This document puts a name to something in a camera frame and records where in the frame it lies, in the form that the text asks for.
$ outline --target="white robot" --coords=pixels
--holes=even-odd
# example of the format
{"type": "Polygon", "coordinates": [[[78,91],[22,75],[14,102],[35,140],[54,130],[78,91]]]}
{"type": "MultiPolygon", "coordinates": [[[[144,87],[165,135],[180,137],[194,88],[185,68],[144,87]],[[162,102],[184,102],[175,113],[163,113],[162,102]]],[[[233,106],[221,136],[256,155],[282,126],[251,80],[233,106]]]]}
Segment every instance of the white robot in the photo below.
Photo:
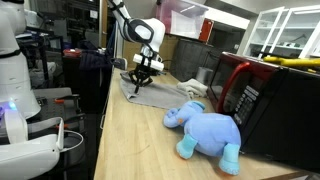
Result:
{"type": "MultiPolygon", "coordinates": [[[[0,179],[31,179],[51,170],[61,152],[77,147],[63,148],[63,120],[52,118],[27,124],[26,119],[40,111],[31,90],[25,56],[20,52],[15,36],[25,30],[24,0],[0,0],[0,136],[6,134],[10,144],[0,145],[0,179]],[[28,140],[28,133],[60,124],[59,133],[28,140]]],[[[133,61],[137,68],[130,78],[139,87],[152,82],[150,71],[162,71],[158,52],[165,26],[157,19],[132,19],[122,0],[108,4],[120,25],[125,40],[141,43],[140,55],[133,61]]]]}

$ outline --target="towel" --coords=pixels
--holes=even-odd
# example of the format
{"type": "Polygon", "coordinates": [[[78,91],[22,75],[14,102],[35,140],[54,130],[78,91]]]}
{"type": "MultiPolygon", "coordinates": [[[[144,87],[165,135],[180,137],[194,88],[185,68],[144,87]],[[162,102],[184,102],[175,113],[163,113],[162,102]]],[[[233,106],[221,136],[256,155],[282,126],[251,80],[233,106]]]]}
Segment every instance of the towel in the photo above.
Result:
{"type": "Polygon", "coordinates": [[[187,82],[180,82],[177,84],[177,88],[183,91],[186,91],[190,98],[193,99],[195,97],[206,97],[208,87],[201,84],[199,81],[195,79],[190,79],[187,82]]]}
{"type": "Polygon", "coordinates": [[[134,93],[136,86],[132,84],[128,72],[120,73],[120,87],[131,103],[153,106],[162,109],[181,107],[190,101],[185,91],[179,90],[174,85],[151,83],[145,87],[140,87],[138,94],[134,93]]]}

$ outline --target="blue light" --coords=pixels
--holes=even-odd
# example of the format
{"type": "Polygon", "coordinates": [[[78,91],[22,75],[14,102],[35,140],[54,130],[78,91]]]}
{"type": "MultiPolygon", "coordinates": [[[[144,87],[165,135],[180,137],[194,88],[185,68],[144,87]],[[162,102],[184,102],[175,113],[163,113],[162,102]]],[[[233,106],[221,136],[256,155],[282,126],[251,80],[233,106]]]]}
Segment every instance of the blue light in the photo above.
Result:
{"type": "Polygon", "coordinates": [[[17,110],[17,106],[14,104],[14,102],[9,102],[9,107],[10,107],[12,110],[17,110]]]}

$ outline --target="gray cloth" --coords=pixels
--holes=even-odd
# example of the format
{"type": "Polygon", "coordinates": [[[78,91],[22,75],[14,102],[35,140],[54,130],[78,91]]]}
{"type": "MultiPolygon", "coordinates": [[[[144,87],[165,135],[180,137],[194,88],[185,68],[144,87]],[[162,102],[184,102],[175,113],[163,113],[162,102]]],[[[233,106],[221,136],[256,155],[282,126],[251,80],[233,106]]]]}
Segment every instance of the gray cloth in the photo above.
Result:
{"type": "Polygon", "coordinates": [[[135,94],[136,86],[132,84],[128,72],[122,72],[121,77],[120,86],[129,102],[171,109],[179,108],[190,100],[188,93],[177,89],[176,86],[157,83],[140,87],[138,94],[135,94]]]}

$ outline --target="microwave handle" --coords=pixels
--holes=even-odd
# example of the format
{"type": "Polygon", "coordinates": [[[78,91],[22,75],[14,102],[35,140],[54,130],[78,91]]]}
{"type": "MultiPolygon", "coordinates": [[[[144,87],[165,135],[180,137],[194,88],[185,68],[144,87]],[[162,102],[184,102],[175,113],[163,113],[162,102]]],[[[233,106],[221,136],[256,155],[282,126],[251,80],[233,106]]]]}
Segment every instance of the microwave handle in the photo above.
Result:
{"type": "Polygon", "coordinates": [[[231,76],[229,77],[227,83],[225,84],[225,86],[223,87],[223,90],[221,92],[221,96],[219,98],[218,104],[217,104],[217,113],[220,114],[224,114],[224,109],[223,109],[223,104],[224,104],[224,100],[226,98],[226,95],[233,83],[233,81],[237,78],[237,76],[239,75],[239,73],[241,73],[244,70],[247,70],[250,67],[250,63],[249,62],[244,62],[239,64],[236,69],[233,71],[233,73],[231,74],[231,76]]]}

